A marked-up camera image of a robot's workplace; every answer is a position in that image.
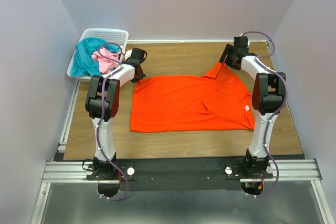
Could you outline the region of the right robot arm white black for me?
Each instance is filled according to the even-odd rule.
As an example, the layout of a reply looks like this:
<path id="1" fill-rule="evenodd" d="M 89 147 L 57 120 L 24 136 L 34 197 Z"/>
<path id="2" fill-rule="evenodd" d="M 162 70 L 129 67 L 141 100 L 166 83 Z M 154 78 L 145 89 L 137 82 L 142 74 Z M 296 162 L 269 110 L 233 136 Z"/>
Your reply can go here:
<path id="1" fill-rule="evenodd" d="M 251 98 L 256 113 L 256 123 L 252 141 L 238 170 L 252 178 L 265 172 L 269 166 L 269 143 L 275 120 L 287 103 L 286 75 L 276 72 L 261 62 L 256 54 L 250 53 L 248 38 L 234 37 L 233 44 L 227 44 L 220 63 L 243 70 L 254 79 Z"/>

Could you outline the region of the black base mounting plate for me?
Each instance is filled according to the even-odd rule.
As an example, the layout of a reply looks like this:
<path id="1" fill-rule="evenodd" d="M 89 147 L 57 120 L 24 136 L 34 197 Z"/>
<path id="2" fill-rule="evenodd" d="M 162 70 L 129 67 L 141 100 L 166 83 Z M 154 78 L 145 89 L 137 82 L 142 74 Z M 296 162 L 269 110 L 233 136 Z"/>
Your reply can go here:
<path id="1" fill-rule="evenodd" d="M 267 158 L 242 156 L 199 158 L 113 159 L 82 163 L 88 180 L 98 180 L 99 192 L 178 190 L 241 190 L 259 195 L 264 179 L 273 178 Z"/>

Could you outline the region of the white plastic basket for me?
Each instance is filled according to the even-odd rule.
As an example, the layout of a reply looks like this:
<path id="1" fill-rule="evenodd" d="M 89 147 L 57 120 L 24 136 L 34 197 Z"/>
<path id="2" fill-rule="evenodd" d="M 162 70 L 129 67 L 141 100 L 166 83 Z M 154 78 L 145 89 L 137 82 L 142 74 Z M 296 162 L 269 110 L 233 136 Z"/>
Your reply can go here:
<path id="1" fill-rule="evenodd" d="M 126 30 L 119 30 L 119 29 L 106 29 L 106 28 L 89 28 L 86 29 L 80 39 L 79 42 L 82 41 L 83 39 L 89 38 L 89 37 L 94 37 L 94 38 L 100 38 L 105 40 L 106 42 L 109 43 L 115 43 L 116 45 L 121 46 L 123 49 L 126 47 L 127 42 L 128 42 L 128 36 L 129 33 Z M 70 78 L 76 78 L 82 82 L 89 82 L 91 76 L 80 76 L 80 77 L 72 77 L 70 75 L 70 68 L 72 67 L 73 64 L 73 57 L 71 58 L 70 64 L 67 69 L 67 75 Z"/>

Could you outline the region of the teal t shirt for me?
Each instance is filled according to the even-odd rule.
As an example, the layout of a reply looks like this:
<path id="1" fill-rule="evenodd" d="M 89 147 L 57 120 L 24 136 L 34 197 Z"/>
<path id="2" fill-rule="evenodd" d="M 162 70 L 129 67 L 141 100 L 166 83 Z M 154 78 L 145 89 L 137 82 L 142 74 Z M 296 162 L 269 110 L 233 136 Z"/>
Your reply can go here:
<path id="1" fill-rule="evenodd" d="M 70 75 L 72 77 L 80 76 L 94 76 L 102 74 L 99 72 L 99 65 L 97 61 L 92 59 L 92 54 L 95 51 L 99 51 L 101 45 L 107 43 L 100 38 L 89 37 L 78 42 L 75 46 L 75 54 L 72 67 L 70 68 Z M 120 47 L 114 44 L 108 44 L 103 46 L 111 52 L 119 54 L 120 59 Z"/>

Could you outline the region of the orange t shirt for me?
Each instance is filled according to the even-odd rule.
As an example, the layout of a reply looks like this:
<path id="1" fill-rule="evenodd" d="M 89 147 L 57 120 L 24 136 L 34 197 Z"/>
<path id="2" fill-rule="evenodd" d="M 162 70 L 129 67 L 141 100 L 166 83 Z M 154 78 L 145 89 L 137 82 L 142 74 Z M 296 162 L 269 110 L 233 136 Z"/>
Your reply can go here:
<path id="1" fill-rule="evenodd" d="M 251 94 L 239 76 L 216 63 L 203 76 L 145 78 L 134 88 L 130 130 L 253 130 Z"/>

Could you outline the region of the pink t shirt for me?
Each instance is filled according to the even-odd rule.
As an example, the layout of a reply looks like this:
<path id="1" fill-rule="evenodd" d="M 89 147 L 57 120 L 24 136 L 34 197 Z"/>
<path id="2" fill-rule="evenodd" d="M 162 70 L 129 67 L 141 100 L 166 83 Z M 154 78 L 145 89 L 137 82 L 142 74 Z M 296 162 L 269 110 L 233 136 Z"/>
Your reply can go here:
<path id="1" fill-rule="evenodd" d="M 110 59 L 119 60 L 119 54 L 111 52 L 106 48 L 95 51 L 91 57 L 94 61 L 98 62 L 99 72 L 101 74 L 109 73 L 117 65 L 116 62 Z"/>

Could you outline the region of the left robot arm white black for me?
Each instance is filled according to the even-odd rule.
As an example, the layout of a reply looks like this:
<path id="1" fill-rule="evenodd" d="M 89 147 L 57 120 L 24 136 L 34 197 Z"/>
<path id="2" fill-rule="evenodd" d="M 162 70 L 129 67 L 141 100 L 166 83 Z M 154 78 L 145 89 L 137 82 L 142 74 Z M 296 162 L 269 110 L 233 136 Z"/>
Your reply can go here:
<path id="1" fill-rule="evenodd" d="M 120 89 L 127 83 L 136 83 L 145 77 L 141 64 L 148 54 L 140 48 L 128 50 L 122 61 L 113 59 L 116 67 L 101 76 L 92 76 L 85 102 L 85 109 L 92 120 L 96 138 L 96 150 L 88 175 L 112 179 L 119 173 L 114 160 L 113 118 L 119 109 Z"/>

